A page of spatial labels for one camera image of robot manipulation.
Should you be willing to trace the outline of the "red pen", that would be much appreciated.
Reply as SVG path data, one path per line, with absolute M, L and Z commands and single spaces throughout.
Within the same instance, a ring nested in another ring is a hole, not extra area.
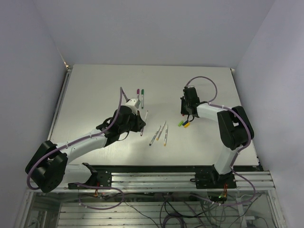
M 146 111 L 144 122 L 146 122 L 146 120 L 147 120 L 147 115 L 148 115 L 148 110 Z M 144 128 L 145 128 L 145 126 L 141 129 L 140 136 L 143 136 Z

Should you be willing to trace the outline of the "green capped pen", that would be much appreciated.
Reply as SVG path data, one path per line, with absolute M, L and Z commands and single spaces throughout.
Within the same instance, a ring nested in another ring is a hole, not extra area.
M 141 90 L 141 108 L 144 108 L 144 89 Z

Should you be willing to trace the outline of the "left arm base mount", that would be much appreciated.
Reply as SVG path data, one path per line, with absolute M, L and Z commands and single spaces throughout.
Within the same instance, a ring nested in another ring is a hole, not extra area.
M 88 163 L 68 165 L 65 181 L 69 190 L 109 190 L 112 176 L 107 170 L 98 171 Z

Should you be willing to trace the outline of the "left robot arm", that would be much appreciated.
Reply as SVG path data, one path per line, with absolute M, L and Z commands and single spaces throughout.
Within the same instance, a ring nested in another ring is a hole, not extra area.
M 67 165 L 75 159 L 119 141 L 123 133 L 140 132 L 146 126 L 140 111 L 121 106 L 89 133 L 72 141 L 44 141 L 27 164 L 27 185 L 44 193 L 54 190 L 64 179 Z

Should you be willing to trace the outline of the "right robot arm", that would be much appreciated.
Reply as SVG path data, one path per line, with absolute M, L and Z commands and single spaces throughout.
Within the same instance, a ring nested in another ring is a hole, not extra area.
M 254 138 L 254 131 L 242 106 L 228 108 L 201 102 L 194 87 L 184 87 L 181 97 L 181 114 L 195 118 L 206 118 L 218 123 L 223 150 L 214 164 L 215 173 L 209 182 L 215 188 L 226 183 L 226 174 L 232 171 L 240 151 L 247 148 Z

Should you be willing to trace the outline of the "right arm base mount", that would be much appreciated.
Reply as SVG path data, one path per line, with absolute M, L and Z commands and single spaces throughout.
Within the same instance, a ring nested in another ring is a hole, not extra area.
M 232 172 L 220 175 L 217 172 L 196 173 L 190 182 L 195 183 L 196 189 L 235 189 L 237 184 Z

